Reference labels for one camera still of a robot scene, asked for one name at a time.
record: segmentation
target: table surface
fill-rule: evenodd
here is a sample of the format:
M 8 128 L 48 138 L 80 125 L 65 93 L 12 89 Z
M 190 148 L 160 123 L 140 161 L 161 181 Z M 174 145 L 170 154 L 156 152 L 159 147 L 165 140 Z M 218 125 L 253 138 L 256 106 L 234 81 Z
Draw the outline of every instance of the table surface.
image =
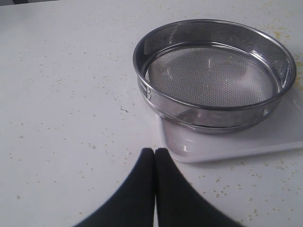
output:
M 147 32 L 192 18 L 253 26 L 290 50 L 302 90 L 302 12 L 299 0 L 0 7 L 0 226 L 72 226 L 114 193 L 141 148 L 160 146 L 132 64 Z M 246 226 L 302 223 L 302 151 L 176 164 L 200 194 Z

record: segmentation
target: white plastic cutting board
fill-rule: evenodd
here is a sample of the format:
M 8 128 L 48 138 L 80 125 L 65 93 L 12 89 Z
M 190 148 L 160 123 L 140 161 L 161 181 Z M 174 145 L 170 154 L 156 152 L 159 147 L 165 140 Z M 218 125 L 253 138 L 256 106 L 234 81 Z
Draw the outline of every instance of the white plastic cutting board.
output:
M 162 145 L 180 162 L 206 162 L 303 148 L 303 95 L 292 88 L 265 121 L 229 134 L 201 134 L 157 117 Z

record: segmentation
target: sieve rim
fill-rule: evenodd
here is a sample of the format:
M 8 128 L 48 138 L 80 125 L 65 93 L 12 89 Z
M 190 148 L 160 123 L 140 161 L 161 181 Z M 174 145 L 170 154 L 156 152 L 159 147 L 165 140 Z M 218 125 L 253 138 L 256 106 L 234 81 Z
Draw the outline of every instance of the sieve rim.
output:
M 283 87 L 280 92 L 276 93 L 275 95 L 273 95 L 271 98 L 268 98 L 264 101 L 261 102 L 257 102 L 257 103 L 253 103 L 250 105 L 240 105 L 240 106 L 209 106 L 209 105 L 201 105 L 201 104 L 194 104 L 191 102 L 187 102 L 181 99 L 177 99 L 174 98 L 172 96 L 169 96 L 167 94 L 164 94 L 162 91 L 154 88 L 152 85 L 150 85 L 150 83 L 146 80 L 145 78 L 145 74 L 143 74 L 143 70 L 140 70 L 137 62 L 136 62 L 136 56 L 139 52 L 139 47 L 142 45 L 142 43 L 145 41 L 146 38 L 148 38 L 149 36 L 153 35 L 154 33 L 170 27 L 170 26 L 175 26 L 175 25 L 182 25 L 182 24 L 187 24 L 187 23 L 197 23 L 197 22 L 211 22 L 211 23 L 219 23 L 219 24 L 224 24 L 224 25 L 232 25 L 232 26 L 238 26 L 247 30 L 250 30 L 252 32 L 257 33 L 258 35 L 261 35 L 262 37 L 268 39 L 269 41 L 271 41 L 272 43 L 274 43 L 275 45 L 277 45 L 286 55 L 287 60 L 289 62 L 290 65 L 290 74 L 289 74 L 289 81 L 288 83 L 285 85 L 285 87 Z M 239 24 L 236 22 L 231 22 L 231 21 L 225 21 L 225 20 L 216 20 L 216 19 L 191 19 L 191 20 L 182 20 L 182 21 L 177 21 L 177 22 L 173 22 L 173 23 L 169 23 L 163 26 L 160 26 L 152 31 L 150 31 L 148 34 L 146 34 L 140 41 L 139 43 L 136 45 L 135 49 L 134 49 L 134 53 L 133 53 L 133 65 L 134 65 L 134 69 L 137 73 L 137 75 L 140 77 L 141 82 L 148 87 L 149 89 L 153 90 L 155 93 L 157 93 L 158 95 L 167 98 L 173 102 L 176 102 L 178 104 L 181 105 L 185 105 L 185 106 L 190 106 L 190 107 L 194 107 L 194 108 L 200 108 L 200 109 L 205 109 L 205 110 L 212 110 L 212 111 L 240 111 L 240 110 L 246 110 L 246 109 L 251 109 L 251 108 L 255 108 L 261 105 L 265 105 L 268 103 L 271 103 L 277 99 L 279 99 L 280 97 L 282 97 L 287 91 L 289 91 L 289 89 L 293 86 L 294 82 L 295 82 L 295 78 L 296 78 L 296 65 L 295 65 L 295 61 L 294 58 L 292 57 L 291 53 L 288 51 L 288 49 L 281 44 L 278 40 L 276 40 L 275 38 L 273 38 L 272 36 L 258 30 L 255 29 L 253 27 L 247 26 L 247 25 L 243 25 L 243 24 Z

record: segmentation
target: white table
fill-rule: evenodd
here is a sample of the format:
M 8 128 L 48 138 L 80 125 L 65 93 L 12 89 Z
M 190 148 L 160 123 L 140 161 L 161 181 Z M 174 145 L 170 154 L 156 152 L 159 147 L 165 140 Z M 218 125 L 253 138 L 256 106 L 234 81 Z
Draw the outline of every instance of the white table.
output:
M 132 64 L 147 32 L 190 18 L 244 23 L 285 44 L 300 77 L 302 12 L 300 0 L 0 7 L 0 226 L 72 226 L 114 193 L 141 148 L 160 146 Z M 207 200 L 249 227 L 301 226 L 301 151 L 177 165 Z

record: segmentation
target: sieve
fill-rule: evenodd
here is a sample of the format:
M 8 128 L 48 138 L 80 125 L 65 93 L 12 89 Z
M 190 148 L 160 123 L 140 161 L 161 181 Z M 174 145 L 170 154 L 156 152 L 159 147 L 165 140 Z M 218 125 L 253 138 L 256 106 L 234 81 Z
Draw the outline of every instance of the sieve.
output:
M 133 61 L 140 91 L 158 115 L 206 133 L 260 123 L 296 77 L 293 57 L 276 39 L 210 19 L 149 32 L 137 44 Z

